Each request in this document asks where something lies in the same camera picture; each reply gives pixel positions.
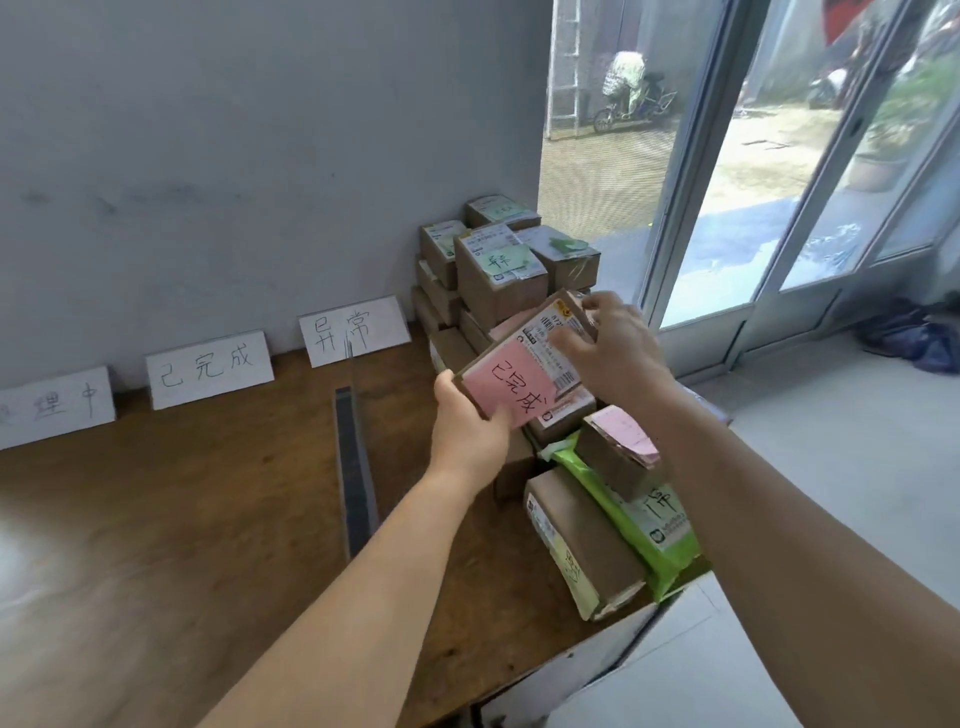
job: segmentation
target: tiled floor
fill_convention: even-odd
[[[861,352],[846,335],[778,352],[695,387],[808,495],[960,607],[960,380]],[[796,726],[711,577],[620,670],[549,728]]]

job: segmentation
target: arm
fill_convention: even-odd
[[[561,333],[588,389],[656,443],[733,610],[806,725],[960,724],[960,613],[798,490],[676,385],[636,309]]]
[[[453,536],[503,465],[511,416],[486,422],[447,370],[434,387],[430,466],[343,573],[200,728],[396,723]]]

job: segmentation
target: pink label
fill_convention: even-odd
[[[539,417],[556,403],[550,375],[515,338],[504,342],[464,375],[464,386],[488,417],[503,402],[514,427]]]
[[[624,448],[635,452],[640,459],[649,462],[660,457],[657,446],[653,444],[647,433],[640,429],[640,425],[634,418],[616,405],[604,407],[596,414],[590,415],[590,421]]]

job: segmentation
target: white paper sign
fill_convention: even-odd
[[[0,392],[0,449],[117,419],[107,367]]]
[[[222,395],[274,380],[263,331],[191,344],[147,357],[154,409]]]
[[[348,345],[359,356],[410,342],[396,296],[300,316],[300,331],[311,367],[346,359]]]

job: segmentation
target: package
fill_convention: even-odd
[[[447,220],[420,228],[420,254],[448,291],[454,291],[457,288],[457,264],[453,253],[453,238],[468,230],[469,228],[459,220]]]
[[[614,405],[584,418],[577,455],[627,500],[645,496],[664,480],[657,448],[634,419]]]
[[[546,268],[506,225],[454,238],[460,295],[486,331],[547,297]]]
[[[577,370],[547,340],[557,327],[570,327],[584,340],[596,340],[596,328],[580,299],[560,291],[503,341],[490,345],[470,362],[457,375],[458,385],[487,416],[498,404],[506,404],[514,416],[514,427],[539,417],[580,383]]]
[[[410,300],[414,305],[414,313],[417,314],[417,320],[426,331],[427,335],[437,333],[442,328],[447,328],[437,309],[433,307],[430,299],[426,297],[423,289],[418,285],[410,288]]]
[[[477,353],[485,352],[487,347],[493,343],[490,336],[473,318],[473,314],[465,308],[460,309],[460,332],[464,334],[467,343]]]
[[[458,328],[445,328],[430,334],[430,359],[437,374],[444,369],[459,372],[476,356]]]
[[[555,407],[528,422],[526,429],[537,449],[543,449],[576,430],[596,408],[597,400],[581,384],[566,394]]]
[[[596,285],[600,251],[588,243],[574,240],[547,225],[519,231],[516,237],[529,245],[543,263],[550,277],[550,293],[561,288],[578,291]]]
[[[581,619],[605,617],[643,587],[647,569],[564,468],[530,480],[523,504],[563,573]]]
[[[523,230],[540,224],[540,216],[503,195],[478,197],[467,203],[467,222],[473,228],[491,223],[505,223],[511,230]]]
[[[649,569],[650,591],[654,599],[663,601],[672,594],[684,569],[700,555],[700,544],[686,511],[676,492],[666,483],[629,500],[609,488],[574,451],[578,437],[585,432],[582,429],[579,435],[574,433],[561,444],[543,451],[540,457],[563,465],[593,496],[620,535],[642,557]]]
[[[503,341],[506,335],[516,328],[517,324],[519,324],[521,321],[526,321],[529,319],[535,311],[535,308],[527,308],[519,313],[515,313],[506,321],[501,321],[495,327],[491,328],[489,331],[487,331],[487,335],[490,338],[491,343],[494,341]]]
[[[537,459],[537,453],[524,436],[523,430],[512,430],[510,446],[507,448],[507,460],[493,480],[493,498],[520,500],[527,480],[536,475],[539,469],[540,461]]]
[[[440,279],[433,274],[423,258],[417,261],[417,283],[420,284],[420,288],[430,299],[433,307],[437,309],[440,320],[449,327],[455,327],[460,321],[460,307],[463,299],[456,291],[448,291],[444,288]]]

